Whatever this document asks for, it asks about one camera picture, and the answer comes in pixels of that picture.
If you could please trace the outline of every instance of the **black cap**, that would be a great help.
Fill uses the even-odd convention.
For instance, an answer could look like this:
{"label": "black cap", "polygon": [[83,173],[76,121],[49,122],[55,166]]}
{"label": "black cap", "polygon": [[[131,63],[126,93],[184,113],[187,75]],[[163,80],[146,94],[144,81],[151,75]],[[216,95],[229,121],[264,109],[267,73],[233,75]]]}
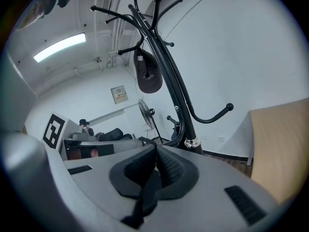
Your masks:
{"label": "black cap", "polygon": [[133,59],[140,90],[147,94],[157,92],[162,87],[163,79],[154,56],[138,48]]}
{"label": "black cap", "polygon": [[86,126],[86,125],[89,125],[89,122],[83,118],[83,119],[81,119],[81,120],[79,121],[79,125],[80,125],[80,126],[81,126],[81,125]]}

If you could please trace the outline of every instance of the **ceiling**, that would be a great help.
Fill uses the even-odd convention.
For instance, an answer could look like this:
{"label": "ceiling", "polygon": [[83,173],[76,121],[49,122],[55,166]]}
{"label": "ceiling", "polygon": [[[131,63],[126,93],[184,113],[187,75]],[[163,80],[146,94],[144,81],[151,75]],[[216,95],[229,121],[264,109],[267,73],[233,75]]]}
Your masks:
{"label": "ceiling", "polygon": [[[120,20],[105,24],[112,16],[90,11],[94,4],[102,7],[112,3],[117,8],[119,0],[107,1],[110,0],[70,0],[64,8],[55,5],[49,14],[12,34],[8,54],[38,95],[69,78],[123,64],[115,50],[131,45],[134,29]],[[39,63],[34,60],[45,48],[82,32],[85,43],[61,50]]]}

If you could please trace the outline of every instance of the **coat rack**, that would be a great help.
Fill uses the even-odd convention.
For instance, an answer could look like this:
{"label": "coat rack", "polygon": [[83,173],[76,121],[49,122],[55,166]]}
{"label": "coat rack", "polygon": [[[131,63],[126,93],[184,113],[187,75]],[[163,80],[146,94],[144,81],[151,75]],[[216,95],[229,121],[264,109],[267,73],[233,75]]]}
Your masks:
{"label": "coat rack", "polygon": [[[154,13],[152,16],[142,14],[140,12],[137,0],[134,0],[134,6],[132,4],[129,4],[128,6],[132,12],[132,15],[119,14],[114,11],[99,8],[97,6],[92,6],[91,10],[100,11],[105,14],[115,16],[114,18],[107,20],[105,23],[109,23],[115,19],[120,18],[132,24],[138,30],[140,34],[140,40],[138,41],[136,46],[124,50],[118,50],[117,53],[119,55],[126,52],[134,51],[135,49],[141,46],[143,41],[146,41],[148,43],[156,61],[158,62],[162,76],[168,87],[180,124],[180,131],[176,139],[169,141],[163,145],[174,146],[178,144],[183,138],[185,138],[184,149],[202,155],[203,154],[202,147],[200,141],[198,141],[197,139],[194,126],[191,120],[191,116],[200,123],[209,124],[218,120],[227,112],[232,111],[234,106],[232,103],[228,103],[222,111],[220,111],[216,116],[214,116],[211,119],[201,119],[197,117],[197,115],[194,112],[194,108],[192,106],[187,88],[183,82],[183,78],[177,68],[177,65],[173,57],[171,56],[168,48],[166,47],[167,45],[173,47],[174,43],[168,43],[163,41],[162,38],[159,36],[157,30],[158,22],[160,21],[162,16],[166,12],[168,12],[171,8],[173,8],[175,5],[177,5],[182,1],[183,0],[176,0],[166,9],[164,9],[161,13],[159,13],[161,0],[154,0],[155,6],[154,6]],[[150,17],[153,19],[151,25],[148,23],[145,17]]]}

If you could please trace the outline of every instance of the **desk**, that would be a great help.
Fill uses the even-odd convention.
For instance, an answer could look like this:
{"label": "desk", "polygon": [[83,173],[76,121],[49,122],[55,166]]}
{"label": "desk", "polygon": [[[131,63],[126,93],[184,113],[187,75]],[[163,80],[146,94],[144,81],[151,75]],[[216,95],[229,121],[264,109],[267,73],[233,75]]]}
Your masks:
{"label": "desk", "polygon": [[300,190],[309,166],[309,99],[250,111],[252,180],[279,203]]}

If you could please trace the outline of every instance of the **fluorescent light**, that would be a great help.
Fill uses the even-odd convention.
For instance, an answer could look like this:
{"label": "fluorescent light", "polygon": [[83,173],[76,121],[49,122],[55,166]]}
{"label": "fluorescent light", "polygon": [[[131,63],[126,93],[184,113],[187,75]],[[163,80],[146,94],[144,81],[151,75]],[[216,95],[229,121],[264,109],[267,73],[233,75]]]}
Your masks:
{"label": "fluorescent light", "polygon": [[33,58],[39,63],[43,59],[47,58],[48,56],[61,51],[64,48],[67,48],[69,46],[82,43],[86,41],[86,37],[84,33],[75,35],[73,37],[69,37],[65,40],[59,41],[56,44],[51,45],[50,47],[46,48],[45,50],[42,50],[40,53],[35,55]]}

